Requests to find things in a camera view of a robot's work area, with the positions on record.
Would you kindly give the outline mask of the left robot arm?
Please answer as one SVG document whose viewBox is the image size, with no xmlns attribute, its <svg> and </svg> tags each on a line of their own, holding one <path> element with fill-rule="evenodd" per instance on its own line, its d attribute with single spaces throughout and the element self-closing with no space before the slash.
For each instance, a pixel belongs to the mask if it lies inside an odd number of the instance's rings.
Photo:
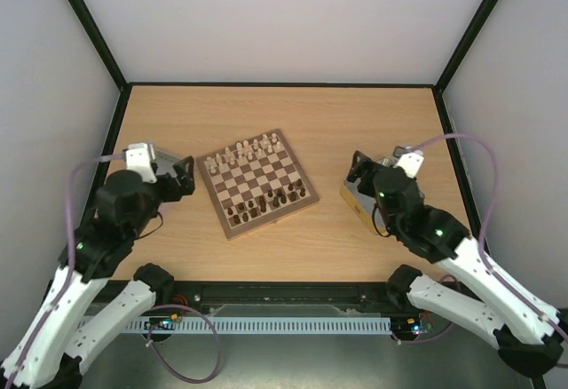
<svg viewBox="0 0 568 389">
<path fill-rule="evenodd" d="M 193 164 L 187 156 L 174 163 L 172 174 L 158 174 L 146 158 L 107 177 L 95 194 L 94 216 L 74 230 L 38 313 L 1 364 L 3 388 L 78 387 L 126 323 L 171 298 L 173 276 L 146 264 L 85 327 L 78 326 L 160 206 L 193 193 Z"/>
</svg>

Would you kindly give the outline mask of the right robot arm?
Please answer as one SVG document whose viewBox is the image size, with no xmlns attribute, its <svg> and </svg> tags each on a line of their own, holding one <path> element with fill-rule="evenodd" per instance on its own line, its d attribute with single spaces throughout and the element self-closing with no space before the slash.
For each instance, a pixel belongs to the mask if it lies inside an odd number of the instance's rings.
<svg viewBox="0 0 568 389">
<path fill-rule="evenodd" d="M 561 365 L 567 312 L 525 289 L 479 245 L 449 212 L 425 204 L 416 174 L 421 152 L 380 162 L 354 153 L 344 192 L 370 210 L 373 229 L 456 277 L 471 296 L 451 290 L 420 270 L 400 266 L 387 281 L 389 304 L 433 312 L 494 348 L 519 374 L 536 378 Z"/>
</svg>

